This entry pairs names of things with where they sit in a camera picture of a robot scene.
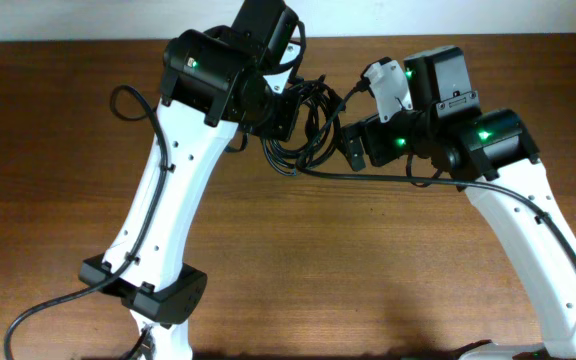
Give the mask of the black usb cable thin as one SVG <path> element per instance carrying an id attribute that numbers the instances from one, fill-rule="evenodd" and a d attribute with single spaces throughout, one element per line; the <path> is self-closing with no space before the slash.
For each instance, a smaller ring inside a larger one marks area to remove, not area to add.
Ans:
<path id="1" fill-rule="evenodd" d="M 340 128 L 337 108 L 342 98 L 322 79 L 308 81 L 304 91 L 309 108 L 305 125 L 307 143 L 297 164 L 304 169 L 313 169 L 329 160 L 336 150 Z"/>

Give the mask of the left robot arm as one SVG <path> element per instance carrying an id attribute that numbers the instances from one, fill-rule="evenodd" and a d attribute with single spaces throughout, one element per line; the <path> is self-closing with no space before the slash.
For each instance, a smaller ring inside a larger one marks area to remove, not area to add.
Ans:
<path id="1" fill-rule="evenodd" d="M 301 104 L 289 88 L 306 49 L 298 15 L 282 1 L 245 1 L 234 22 L 188 30 L 163 53 L 155 137 L 127 218 L 82 282 L 118 297 L 139 338 L 131 359 L 189 359 L 188 320 L 207 285 L 183 261 L 209 177 L 235 137 L 286 141 Z"/>

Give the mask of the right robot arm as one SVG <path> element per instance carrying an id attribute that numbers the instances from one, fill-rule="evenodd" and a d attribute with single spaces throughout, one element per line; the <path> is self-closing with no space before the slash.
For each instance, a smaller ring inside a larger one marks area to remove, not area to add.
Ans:
<path id="1" fill-rule="evenodd" d="M 483 112 L 456 46 L 369 64 L 360 83 L 374 115 L 342 130 L 353 170 L 427 159 L 448 174 L 501 243 L 537 314 L 533 345 L 479 341 L 458 359 L 576 359 L 576 237 L 550 187 L 539 150 L 512 110 Z"/>

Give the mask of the black usb cable thick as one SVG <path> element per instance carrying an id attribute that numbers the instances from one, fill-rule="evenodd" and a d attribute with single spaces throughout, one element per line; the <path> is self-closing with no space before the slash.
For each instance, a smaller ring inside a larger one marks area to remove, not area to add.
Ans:
<path id="1" fill-rule="evenodd" d="M 319 79 L 322 79 L 326 83 L 325 74 L 322 74 L 317 79 L 313 80 L 319 80 Z M 298 82 L 292 84 L 287 89 L 287 92 L 292 91 L 298 93 L 301 96 L 301 105 L 299 109 L 302 106 L 305 106 L 309 110 L 309 108 L 306 105 L 306 94 L 304 91 L 304 86 L 307 84 L 308 81 L 312 80 L 300 79 Z M 277 140 L 261 139 L 261 144 L 266 160 L 277 173 L 288 177 L 294 177 L 298 175 L 295 163 L 297 162 L 298 156 L 302 152 L 303 146 L 305 144 L 295 149 L 286 148 L 283 145 L 281 145 L 280 142 Z"/>

